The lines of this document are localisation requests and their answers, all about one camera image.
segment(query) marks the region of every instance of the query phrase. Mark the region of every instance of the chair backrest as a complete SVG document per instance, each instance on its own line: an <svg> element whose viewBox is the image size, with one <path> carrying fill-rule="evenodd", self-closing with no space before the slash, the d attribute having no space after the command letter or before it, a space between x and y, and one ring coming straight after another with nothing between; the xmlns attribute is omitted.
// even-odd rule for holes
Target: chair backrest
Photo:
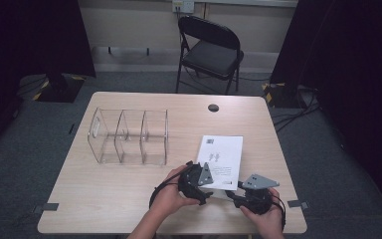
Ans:
<svg viewBox="0 0 382 239"><path fill-rule="evenodd" d="M185 16L178 21L179 31L184 34L219 45L225 48L241 50L240 40L229 28L194 16Z"/></svg>

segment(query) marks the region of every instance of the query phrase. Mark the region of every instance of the black folding chair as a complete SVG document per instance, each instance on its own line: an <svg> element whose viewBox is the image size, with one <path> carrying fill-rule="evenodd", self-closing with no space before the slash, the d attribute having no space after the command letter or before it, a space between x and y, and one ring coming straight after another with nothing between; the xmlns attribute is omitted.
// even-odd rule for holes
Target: black folding chair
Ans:
<svg viewBox="0 0 382 239"><path fill-rule="evenodd" d="M222 81L228 81L225 95L228 94L236 73L237 91L240 63L244 58L237 35L225 26L194 16L180 18L178 26L182 43L176 93L178 93L179 83L192 87L180 80L182 66L193 69L197 74L201 72ZM192 48L187 41L190 37L198 40Z"/></svg>

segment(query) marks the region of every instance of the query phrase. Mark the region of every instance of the wooden table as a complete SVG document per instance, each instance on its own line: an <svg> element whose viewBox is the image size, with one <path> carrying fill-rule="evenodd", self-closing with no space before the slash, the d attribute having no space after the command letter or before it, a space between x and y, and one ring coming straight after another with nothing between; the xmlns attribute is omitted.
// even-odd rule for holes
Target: wooden table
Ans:
<svg viewBox="0 0 382 239"><path fill-rule="evenodd" d="M208 106L216 104L212 113ZM88 143L88 131L97 107L106 110L168 110L167 164L98 164ZM196 160L204 134L244 137L240 180L252 173L278 181L286 203L285 233L303 233L306 223L297 200L266 102L257 97L172 94L95 93L79 126L49 203L58 210L44 211L41 233L130 233L148 209L155 186L167 173ZM181 208L160 226L159 234L252 234L256 227L230 201L209 198L203 206Z"/></svg>

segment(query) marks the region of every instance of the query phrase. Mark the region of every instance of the black curtain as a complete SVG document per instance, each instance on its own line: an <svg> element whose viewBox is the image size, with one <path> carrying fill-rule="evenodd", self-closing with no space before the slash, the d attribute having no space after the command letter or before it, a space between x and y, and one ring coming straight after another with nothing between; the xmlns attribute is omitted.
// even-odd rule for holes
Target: black curtain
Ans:
<svg viewBox="0 0 382 239"><path fill-rule="evenodd" d="M96 76L77 0L0 0L0 118L23 77L49 71Z"/></svg>
<svg viewBox="0 0 382 239"><path fill-rule="evenodd" d="M318 89L382 192L382 0L299 0L272 80Z"/></svg>

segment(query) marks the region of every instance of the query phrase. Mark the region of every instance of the gray carpet floor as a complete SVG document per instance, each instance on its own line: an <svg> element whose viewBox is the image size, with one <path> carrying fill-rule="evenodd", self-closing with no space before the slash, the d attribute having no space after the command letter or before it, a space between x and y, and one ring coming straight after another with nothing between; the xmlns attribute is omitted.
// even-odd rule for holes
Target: gray carpet floor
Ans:
<svg viewBox="0 0 382 239"><path fill-rule="evenodd" d="M202 81L224 91L225 85L217 80L192 81L183 76L193 84ZM253 80L268 76L241 74L246 79L240 81L238 92L231 88L231 95L262 97L265 82ZM41 215L33 210L47 202L94 92L173 94L176 73L97 73L96 78L87 78L73 103L32 101L41 78L23 79L20 95L25 102L0 135L0 238L123 237L42 235L37 231ZM203 94L184 85L180 93ZM305 98L309 102L310 94ZM301 110L270 111L273 120L280 121ZM307 231L286 238L382 238L382 195L356 160L342 150L338 136L337 128L322 111L295 119L278 132L298 198L309 204L303 211Z"/></svg>

